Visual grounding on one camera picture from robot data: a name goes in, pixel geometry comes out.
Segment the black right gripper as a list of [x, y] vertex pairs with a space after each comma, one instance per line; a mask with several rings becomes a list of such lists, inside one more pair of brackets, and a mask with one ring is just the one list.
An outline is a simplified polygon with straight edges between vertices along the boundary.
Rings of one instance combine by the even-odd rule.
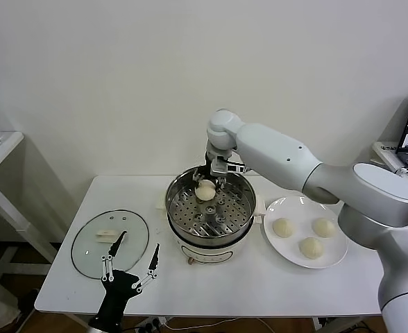
[[192, 176], [194, 182], [200, 182], [203, 179], [215, 180], [216, 189], [223, 189], [226, 183], [226, 164], [218, 158], [207, 159], [205, 165], [199, 171], [195, 170]]

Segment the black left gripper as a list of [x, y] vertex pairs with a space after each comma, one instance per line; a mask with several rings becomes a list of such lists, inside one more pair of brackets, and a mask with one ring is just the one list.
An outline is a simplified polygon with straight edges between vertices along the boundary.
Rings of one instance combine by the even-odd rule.
[[127, 231], [124, 230], [111, 245], [108, 254], [101, 257], [101, 281], [105, 289], [105, 296], [98, 313], [94, 316], [95, 328], [121, 328], [128, 301], [138, 296], [138, 291], [143, 291], [158, 277], [160, 244], [157, 244], [148, 271], [142, 279], [124, 271], [113, 270], [113, 259], [126, 234]]

